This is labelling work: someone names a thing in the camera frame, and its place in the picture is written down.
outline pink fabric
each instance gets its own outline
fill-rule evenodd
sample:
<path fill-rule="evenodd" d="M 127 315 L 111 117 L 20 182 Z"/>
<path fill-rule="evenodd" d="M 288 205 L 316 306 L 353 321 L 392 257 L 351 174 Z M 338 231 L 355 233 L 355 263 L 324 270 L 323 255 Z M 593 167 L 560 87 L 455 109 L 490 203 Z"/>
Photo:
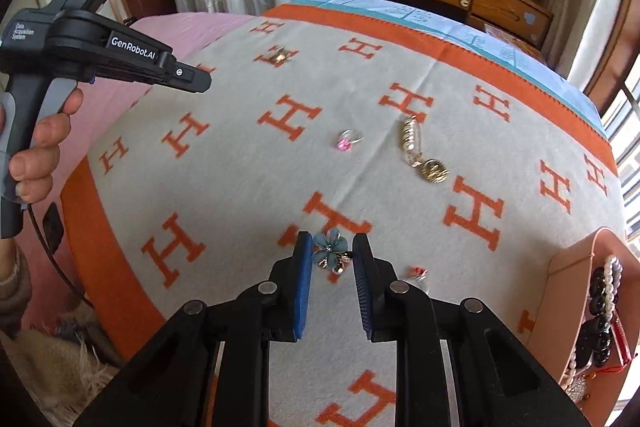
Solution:
<path fill-rule="evenodd" d="M 177 13 L 147 17 L 137 21 L 133 28 L 170 45 L 175 57 L 181 59 L 251 18 L 226 13 Z M 39 223 L 42 223 L 42 216 L 52 201 L 56 202 L 62 213 L 60 191 L 66 179 L 86 155 L 94 140 L 131 107 L 148 86 L 98 78 L 93 85 L 82 84 L 81 89 L 84 92 L 84 102 L 78 113 L 71 118 L 71 134 L 60 146 L 60 164 L 53 173 L 53 190 L 49 198 L 33 205 Z M 22 326 L 28 328 L 30 325 L 51 325 L 61 312 L 68 311 L 73 302 L 72 294 L 50 265 L 28 218 L 25 219 L 24 229 L 17 241 L 27 256 L 33 282 L 33 298 L 24 314 Z M 69 279 L 80 287 L 66 235 L 56 253 L 56 260 Z"/>

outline metal screw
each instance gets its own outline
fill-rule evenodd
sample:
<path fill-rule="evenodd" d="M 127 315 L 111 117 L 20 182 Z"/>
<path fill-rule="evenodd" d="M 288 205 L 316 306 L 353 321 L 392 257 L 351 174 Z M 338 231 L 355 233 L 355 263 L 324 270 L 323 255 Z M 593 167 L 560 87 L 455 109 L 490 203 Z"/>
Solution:
<path fill-rule="evenodd" d="M 258 292 L 262 295 L 271 295 L 272 293 L 276 293 L 278 289 L 278 285 L 271 281 L 263 281 L 258 284 Z"/>
<path fill-rule="evenodd" d="M 482 302 L 478 299 L 467 299 L 465 301 L 465 308 L 467 311 L 472 313 L 480 313 L 484 306 L 482 306 Z"/>
<path fill-rule="evenodd" d="M 407 293 L 409 291 L 409 285 L 404 281 L 393 281 L 389 285 L 389 289 L 393 293 Z"/>
<path fill-rule="evenodd" d="M 203 309 L 204 309 L 204 302 L 198 301 L 197 299 L 187 302 L 187 304 L 185 304 L 182 307 L 182 311 L 185 312 L 187 315 L 197 315 Z"/>

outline blue flower hair tie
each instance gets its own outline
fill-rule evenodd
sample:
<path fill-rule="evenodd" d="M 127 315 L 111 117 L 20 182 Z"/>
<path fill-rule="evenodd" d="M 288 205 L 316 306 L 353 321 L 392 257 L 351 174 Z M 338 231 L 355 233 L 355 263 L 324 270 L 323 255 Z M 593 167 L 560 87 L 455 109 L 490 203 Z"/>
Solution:
<path fill-rule="evenodd" d="M 340 237 L 340 230 L 329 229 L 326 234 L 316 233 L 314 246 L 318 248 L 312 257 L 314 264 L 332 270 L 336 275 L 344 272 L 345 264 L 351 260 L 351 253 L 347 240 Z"/>

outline device handle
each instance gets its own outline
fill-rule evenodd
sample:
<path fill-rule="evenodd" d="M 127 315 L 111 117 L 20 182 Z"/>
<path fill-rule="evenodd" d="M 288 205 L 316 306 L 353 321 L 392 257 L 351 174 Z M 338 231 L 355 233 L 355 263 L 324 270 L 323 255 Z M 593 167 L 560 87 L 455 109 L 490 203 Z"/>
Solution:
<path fill-rule="evenodd" d="M 0 133 L 0 237 L 15 237 L 22 230 L 22 203 L 15 194 L 9 161 L 32 144 L 38 120 L 59 112 L 78 83 L 69 78 L 51 78 L 41 73 L 14 73 L 2 94 L 4 128 Z"/>

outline human hand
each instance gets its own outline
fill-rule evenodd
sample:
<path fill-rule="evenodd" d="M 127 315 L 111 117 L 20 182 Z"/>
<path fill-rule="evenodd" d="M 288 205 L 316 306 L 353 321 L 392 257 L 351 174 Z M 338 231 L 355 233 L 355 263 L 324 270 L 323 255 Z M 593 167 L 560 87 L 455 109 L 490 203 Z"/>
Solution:
<path fill-rule="evenodd" d="M 15 192 L 25 203 L 45 199 L 53 188 L 51 173 L 60 161 L 59 144 L 71 132 L 69 116 L 82 105 L 82 91 L 71 92 L 62 112 L 43 118 L 33 130 L 34 147 L 11 158 L 9 172 L 18 182 Z M 4 128 L 4 109 L 0 106 L 0 130 Z M 0 281 L 11 275 L 15 262 L 13 239 L 0 239 Z"/>

